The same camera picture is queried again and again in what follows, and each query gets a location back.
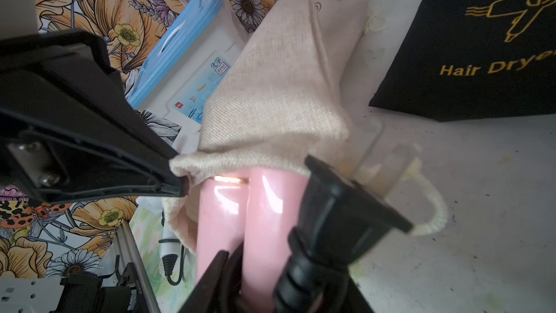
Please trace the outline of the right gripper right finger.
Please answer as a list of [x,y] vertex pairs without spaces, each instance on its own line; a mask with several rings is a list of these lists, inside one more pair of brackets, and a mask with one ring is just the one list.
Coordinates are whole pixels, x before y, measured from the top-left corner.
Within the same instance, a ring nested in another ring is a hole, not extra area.
[[374,310],[365,300],[353,279],[349,280],[347,286],[345,301],[343,302],[343,313],[374,313]]

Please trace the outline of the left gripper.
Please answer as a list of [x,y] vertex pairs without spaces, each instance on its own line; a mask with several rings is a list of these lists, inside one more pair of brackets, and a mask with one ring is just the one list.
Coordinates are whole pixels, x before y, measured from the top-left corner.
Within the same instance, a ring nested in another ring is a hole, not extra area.
[[48,204],[182,197],[176,151],[127,103],[102,38],[63,30],[1,41],[1,185]]

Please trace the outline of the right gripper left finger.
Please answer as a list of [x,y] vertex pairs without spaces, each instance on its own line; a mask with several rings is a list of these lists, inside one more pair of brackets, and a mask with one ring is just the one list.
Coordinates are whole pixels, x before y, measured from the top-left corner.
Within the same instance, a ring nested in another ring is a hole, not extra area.
[[220,280],[228,258],[229,252],[224,250],[216,254],[191,295],[178,311],[179,313],[217,312]]

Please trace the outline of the white hair dryer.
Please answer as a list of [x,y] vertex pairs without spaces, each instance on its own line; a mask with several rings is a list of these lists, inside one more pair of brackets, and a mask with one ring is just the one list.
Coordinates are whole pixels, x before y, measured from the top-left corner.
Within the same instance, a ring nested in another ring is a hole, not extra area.
[[170,285],[178,286],[184,278],[185,247],[166,223],[159,245],[164,276]]

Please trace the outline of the beige cloth bag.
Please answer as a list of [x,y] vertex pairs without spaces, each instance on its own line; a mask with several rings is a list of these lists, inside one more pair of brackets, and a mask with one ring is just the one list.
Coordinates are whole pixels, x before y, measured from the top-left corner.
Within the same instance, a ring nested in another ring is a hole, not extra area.
[[184,200],[165,198],[167,223],[194,252],[198,186],[223,173],[273,168],[307,175],[315,156],[351,172],[384,137],[379,120],[354,124],[340,81],[385,0],[278,0],[209,97],[194,149],[178,144],[171,171]]

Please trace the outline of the pink hair dryer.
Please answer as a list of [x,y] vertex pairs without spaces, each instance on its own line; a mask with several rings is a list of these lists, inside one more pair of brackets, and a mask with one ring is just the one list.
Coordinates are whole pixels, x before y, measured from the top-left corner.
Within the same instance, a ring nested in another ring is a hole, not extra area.
[[252,168],[201,187],[195,284],[216,254],[217,312],[343,312],[349,267],[412,223],[356,181],[308,156],[309,175]]

